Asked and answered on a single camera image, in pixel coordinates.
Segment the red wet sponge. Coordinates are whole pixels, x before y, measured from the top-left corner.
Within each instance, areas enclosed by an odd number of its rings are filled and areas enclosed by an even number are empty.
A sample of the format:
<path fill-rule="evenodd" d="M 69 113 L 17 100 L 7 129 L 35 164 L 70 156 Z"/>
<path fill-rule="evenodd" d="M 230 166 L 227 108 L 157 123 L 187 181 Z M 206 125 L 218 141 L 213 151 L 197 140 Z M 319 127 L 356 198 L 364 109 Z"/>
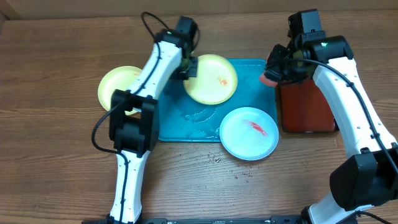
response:
<path fill-rule="evenodd" d="M 272 81 L 266 77 L 266 71 L 264 71 L 263 74 L 259 77 L 259 81 L 261 83 L 263 83 L 264 85 L 272 87 L 272 88 L 275 88 L 278 85 L 277 82 Z"/>

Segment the yellow plate with ketchup spot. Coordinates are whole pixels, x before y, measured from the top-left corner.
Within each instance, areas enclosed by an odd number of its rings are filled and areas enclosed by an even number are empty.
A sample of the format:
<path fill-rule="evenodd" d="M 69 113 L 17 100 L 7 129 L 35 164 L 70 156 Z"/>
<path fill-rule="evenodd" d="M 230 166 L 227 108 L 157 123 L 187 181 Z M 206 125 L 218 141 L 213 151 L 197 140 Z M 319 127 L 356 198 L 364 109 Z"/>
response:
<path fill-rule="evenodd" d="M 101 106 L 109 111 L 111 97 L 115 90 L 125 91 L 135 82 L 141 69 L 133 66 L 117 67 L 109 71 L 101 80 L 98 87 L 98 99 Z"/>

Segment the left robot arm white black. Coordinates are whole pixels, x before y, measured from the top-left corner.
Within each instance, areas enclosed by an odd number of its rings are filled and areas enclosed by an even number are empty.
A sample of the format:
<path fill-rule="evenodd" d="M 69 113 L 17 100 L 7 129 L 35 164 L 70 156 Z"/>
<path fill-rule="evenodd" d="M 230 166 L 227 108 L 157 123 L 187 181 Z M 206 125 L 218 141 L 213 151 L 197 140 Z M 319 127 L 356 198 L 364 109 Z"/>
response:
<path fill-rule="evenodd" d="M 137 223 L 141 217 L 144 169 L 159 136 L 159 96 L 170 78 L 188 78 L 199 38 L 197 30 L 162 30 L 154 36 L 153 51 L 136 81 L 112 94 L 105 116 L 118 176 L 108 223 Z"/>

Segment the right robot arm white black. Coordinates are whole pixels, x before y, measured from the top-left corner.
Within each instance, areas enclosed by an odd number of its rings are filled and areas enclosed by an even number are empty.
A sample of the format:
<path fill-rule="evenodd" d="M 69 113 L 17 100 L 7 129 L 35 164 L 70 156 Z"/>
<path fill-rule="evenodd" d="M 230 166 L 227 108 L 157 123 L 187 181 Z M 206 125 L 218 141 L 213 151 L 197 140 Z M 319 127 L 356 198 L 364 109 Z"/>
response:
<path fill-rule="evenodd" d="M 397 199 L 397 140 L 373 108 L 343 36 L 275 45 L 264 76 L 270 86 L 312 79 L 345 145 L 347 160 L 331 173 L 330 193 L 303 209 L 301 223 L 356 223 L 369 208 Z"/>

